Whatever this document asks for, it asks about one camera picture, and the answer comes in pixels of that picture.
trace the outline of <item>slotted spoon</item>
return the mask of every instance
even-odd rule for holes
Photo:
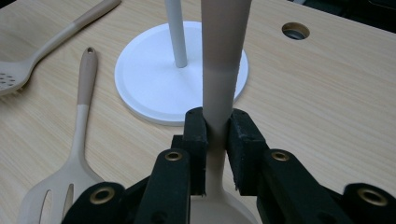
[[[66,26],[29,58],[13,63],[0,62],[0,96],[9,94],[22,87],[29,80],[35,65],[44,56],[84,26],[105,15],[119,3],[120,0],[104,0]]]

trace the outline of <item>table surface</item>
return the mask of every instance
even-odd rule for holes
[[[32,54],[100,0],[19,0],[0,9],[0,60]],[[185,21],[200,2],[183,0]],[[310,36],[283,35],[287,22]],[[182,127],[139,118],[121,100],[114,68],[123,48],[166,23],[163,1],[124,0],[45,57],[28,84],[0,97],[0,223],[16,223],[21,200],[57,171],[71,148],[78,68],[85,48],[99,53],[86,158],[106,181],[129,187],[150,174]],[[253,118],[271,148],[283,148],[323,186],[342,192],[364,182],[396,196],[396,35],[288,1],[253,0],[245,51],[246,88],[235,108]],[[233,195],[228,163],[224,188]],[[255,198],[241,201],[254,213]]]

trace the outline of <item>slotted spatula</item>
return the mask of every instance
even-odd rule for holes
[[[257,223],[253,214],[224,190],[222,183],[228,123],[233,113],[250,4],[251,0],[201,1],[203,114],[209,139],[206,152],[207,196],[191,200],[192,224]]]
[[[78,80],[78,107],[73,145],[64,166],[28,191],[21,203],[18,216],[20,224],[40,223],[42,209],[48,191],[52,202],[49,223],[61,223],[69,187],[73,187],[73,202],[88,187],[103,182],[85,160],[85,133],[97,70],[97,55],[87,48],[81,58]]]

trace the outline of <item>beige plastic utensil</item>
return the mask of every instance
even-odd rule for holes
[[[43,204],[48,191],[52,202],[49,223],[61,223],[69,187],[73,187],[73,202],[88,187],[104,180],[94,172],[85,160],[85,132],[97,70],[97,55],[87,48],[81,58],[78,80],[78,107],[73,145],[64,166],[28,191],[21,203],[18,216],[20,224],[40,223]]]
[[[9,94],[22,87],[27,82],[27,80],[29,80],[35,65],[44,56],[46,56],[84,26],[105,15],[120,2],[121,0],[102,1],[66,26],[60,33],[51,38],[44,46],[38,49],[29,58],[13,63],[0,62],[0,96]]]
[[[202,0],[203,113],[208,128],[206,197],[192,198],[191,223],[257,223],[222,185],[228,120],[250,10],[249,0]]]

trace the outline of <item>spatula slot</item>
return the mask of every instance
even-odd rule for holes
[[[73,195],[74,195],[74,185],[69,185],[69,189],[67,190],[66,199],[64,200],[64,216],[66,216],[67,211],[69,211],[70,207],[73,205]]]
[[[52,192],[47,191],[46,198],[41,210],[40,224],[50,224],[50,209],[52,207]]]

